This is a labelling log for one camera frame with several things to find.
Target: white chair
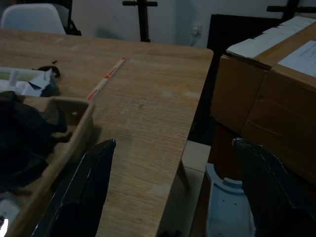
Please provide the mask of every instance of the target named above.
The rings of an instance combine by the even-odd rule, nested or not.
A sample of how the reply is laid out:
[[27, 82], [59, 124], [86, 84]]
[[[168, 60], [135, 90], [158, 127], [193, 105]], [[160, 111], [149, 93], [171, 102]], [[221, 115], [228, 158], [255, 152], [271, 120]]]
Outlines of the white chair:
[[8, 7], [2, 15], [1, 28], [66, 34], [56, 8], [47, 3]]

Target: black object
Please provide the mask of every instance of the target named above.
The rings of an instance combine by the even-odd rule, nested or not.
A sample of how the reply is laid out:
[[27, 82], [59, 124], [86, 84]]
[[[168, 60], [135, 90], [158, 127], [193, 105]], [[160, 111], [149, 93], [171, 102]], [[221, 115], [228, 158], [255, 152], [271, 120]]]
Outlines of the black object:
[[156, 1], [137, 0], [137, 1], [123, 1], [123, 6], [138, 6], [140, 41], [150, 42], [148, 32], [148, 14], [147, 6], [158, 6]]
[[73, 10], [73, 0], [18, 0], [17, 3], [24, 4], [24, 3], [50, 3], [50, 4], [57, 4], [63, 6], [68, 10], [68, 19], [67, 19], [67, 26], [65, 28], [65, 32], [68, 35], [75, 35], [81, 36], [81, 31], [79, 31], [74, 22], [71, 20], [71, 14]]
[[280, 19], [211, 15], [207, 48], [214, 52], [188, 139], [211, 145], [216, 121], [210, 116], [220, 57], [226, 49], [281, 23]]
[[115, 146], [115, 140], [107, 140], [83, 156], [75, 173], [60, 184], [32, 237], [96, 235]]
[[281, 19], [213, 14], [209, 26], [207, 48], [214, 56], [223, 54], [236, 43], [259, 35], [279, 25]]
[[0, 191], [25, 186], [38, 179], [48, 166], [45, 159], [23, 148], [12, 153], [12, 160], [2, 159]]
[[55, 78], [60, 77], [60, 71], [59, 71], [59, 69], [58, 69], [57, 67], [55, 67], [55, 66], [43, 66], [43, 67], [38, 68], [38, 71], [44, 71], [44, 72], [46, 72], [46, 71], [48, 71], [49, 69], [51, 69], [51, 70], [53, 71], [53, 73], [55, 73]]
[[268, 6], [267, 11], [283, 12], [282, 21], [287, 21], [294, 17], [296, 12], [316, 13], [316, 7], [298, 7], [300, 0], [288, 0], [286, 6]]
[[24, 186], [47, 167], [35, 150], [53, 132], [66, 132], [63, 112], [50, 103], [45, 111], [22, 103], [13, 91], [0, 93], [0, 188]]
[[316, 205], [280, 161], [244, 139], [233, 145], [259, 236], [316, 236]]
[[4, 216], [0, 216], [0, 228], [4, 224]]
[[[176, 233], [173, 235], [173, 237], [181, 237], [181, 236], [182, 236], [182, 233], [179, 230], [177, 230]], [[167, 231], [165, 231], [158, 237], [171, 237], [171, 235]]]

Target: power cord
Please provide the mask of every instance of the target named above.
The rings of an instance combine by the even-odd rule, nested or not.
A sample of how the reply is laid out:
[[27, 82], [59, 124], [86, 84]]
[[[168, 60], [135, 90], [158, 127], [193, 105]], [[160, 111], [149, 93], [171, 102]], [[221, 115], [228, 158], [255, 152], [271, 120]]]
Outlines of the power cord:
[[190, 46], [192, 47], [194, 45], [194, 43], [196, 42], [196, 39], [197, 39], [198, 35], [193, 35], [193, 40], [190, 44]]

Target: white paper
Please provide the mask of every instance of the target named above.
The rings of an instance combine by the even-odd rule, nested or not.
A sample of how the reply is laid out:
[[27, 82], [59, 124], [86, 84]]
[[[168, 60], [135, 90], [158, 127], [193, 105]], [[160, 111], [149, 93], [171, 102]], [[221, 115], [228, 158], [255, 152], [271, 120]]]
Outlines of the white paper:
[[316, 77], [316, 41], [309, 41], [278, 64]]
[[46, 81], [43, 78], [43, 75], [38, 75], [37, 77], [33, 78], [32, 80], [30, 80], [30, 83], [38, 86], [41, 89], [45, 89], [45, 87], [49, 85], [49, 81]]
[[246, 58], [254, 58], [314, 22], [316, 22], [316, 19], [296, 16], [283, 22], [278, 27], [264, 31], [262, 35], [254, 39], [246, 39], [230, 46], [227, 51]]
[[41, 90], [34, 90], [33, 87], [31, 87], [31, 85], [28, 85], [24, 88], [24, 90], [21, 94], [39, 97], [41, 95]]

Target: wood grain surface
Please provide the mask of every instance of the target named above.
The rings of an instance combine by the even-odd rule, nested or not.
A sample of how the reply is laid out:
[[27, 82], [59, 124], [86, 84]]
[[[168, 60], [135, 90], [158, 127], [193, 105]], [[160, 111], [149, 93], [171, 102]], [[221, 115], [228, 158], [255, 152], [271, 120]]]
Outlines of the wood grain surface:
[[61, 95], [79, 98], [127, 57], [95, 99], [94, 142], [117, 141], [97, 236], [155, 236], [212, 51], [9, 30], [0, 30], [0, 51], [3, 67], [57, 60]]

